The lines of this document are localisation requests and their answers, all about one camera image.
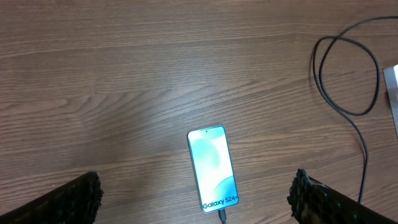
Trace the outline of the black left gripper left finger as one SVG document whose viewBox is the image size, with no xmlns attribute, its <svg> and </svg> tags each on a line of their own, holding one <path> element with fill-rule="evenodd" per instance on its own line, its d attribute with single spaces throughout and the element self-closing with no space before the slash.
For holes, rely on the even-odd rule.
<svg viewBox="0 0 398 224">
<path fill-rule="evenodd" d="M 1 224 L 93 224 L 102 196 L 99 176 L 87 172 L 1 215 Z"/>
</svg>

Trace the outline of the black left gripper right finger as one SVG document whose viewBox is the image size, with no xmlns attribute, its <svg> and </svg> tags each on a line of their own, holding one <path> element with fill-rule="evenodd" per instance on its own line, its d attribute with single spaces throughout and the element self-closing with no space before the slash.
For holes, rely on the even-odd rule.
<svg viewBox="0 0 398 224">
<path fill-rule="evenodd" d="M 397 224 L 299 169 L 287 201 L 300 224 Z"/>
</svg>

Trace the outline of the Samsung Galaxy smartphone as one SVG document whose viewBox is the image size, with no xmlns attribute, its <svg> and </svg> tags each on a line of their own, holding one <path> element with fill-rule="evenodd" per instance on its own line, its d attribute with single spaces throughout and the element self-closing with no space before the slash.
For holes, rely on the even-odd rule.
<svg viewBox="0 0 398 224">
<path fill-rule="evenodd" d="M 238 204 L 238 188 L 224 126 L 190 131 L 187 139 L 203 213 Z"/>
</svg>

